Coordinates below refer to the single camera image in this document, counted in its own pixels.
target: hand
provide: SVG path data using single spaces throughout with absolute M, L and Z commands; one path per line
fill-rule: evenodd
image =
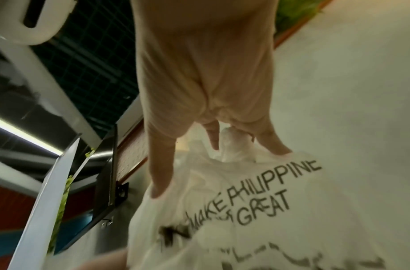
M 277 0 L 133 0 L 153 197 L 168 187 L 176 140 L 194 122 L 216 150 L 222 121 L 274 154 L 290 152 L 269 117 L 276 8 Z

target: white partition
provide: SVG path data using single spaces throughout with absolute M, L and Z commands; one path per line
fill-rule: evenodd
M 79 138 L 46 175 L 8 270 L 40 270 L 44 263 Z

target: white plastic bag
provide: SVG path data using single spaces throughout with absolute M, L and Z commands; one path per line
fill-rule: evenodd
M 274 156 L 233 128 L 220 141 L 221 161 L 195 142 L 177 152 L 165 193 L 148 189 L 129 227 L 130 269 L 386 269 L 312 156 Z M 165 246 L 161 226 L 188 226 L 191 238 Z

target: television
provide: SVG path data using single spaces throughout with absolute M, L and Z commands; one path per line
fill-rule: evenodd
M 54 254 L 68 249 L 126 199 L 128 184 L 117 183 L 116 160 L 114 127 L 73 175 Z

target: linear light fixture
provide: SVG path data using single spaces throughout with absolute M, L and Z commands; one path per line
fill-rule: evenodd
M 10 133 L 12 133 L 16 136 L 18 136 L 18 137 L 20 137 L 23 140 L 26 140 L 28 142 L 33 143 L 34 145 L 37 145 L 37 146 L 39 146 L 39 147 L 41 147 L 45 150 L 48 150 L 49 152 L 54 153 L 58 156 L 61 156 L 63 154 L 63 152 L 58 150 L 57 148 L 52 147 L 49 144 L 47 144 L 47 143 L 45 143 L 45 142 L 43 142 L 39 139 L 36 139 L 32 135 L 27 134 L 26 132 L 22 131 L 21 129 L 18 129 L 18 128 L 14 127 L 13 125 L 11 125 L 11 124 L 9 124 L 9 123 L 1 120 L 1 119 L 0 119 L 0 128 L 3 129 L 3 130 L 6 130 L 6 131 L 8 131 L 8 132 L 10 132 Z
M 89 158 L 98 158 L 98 157 L 111 156 L 112 154 L 113 154 L 113 151 L 99 152 L 99 153 L 92 154 Z

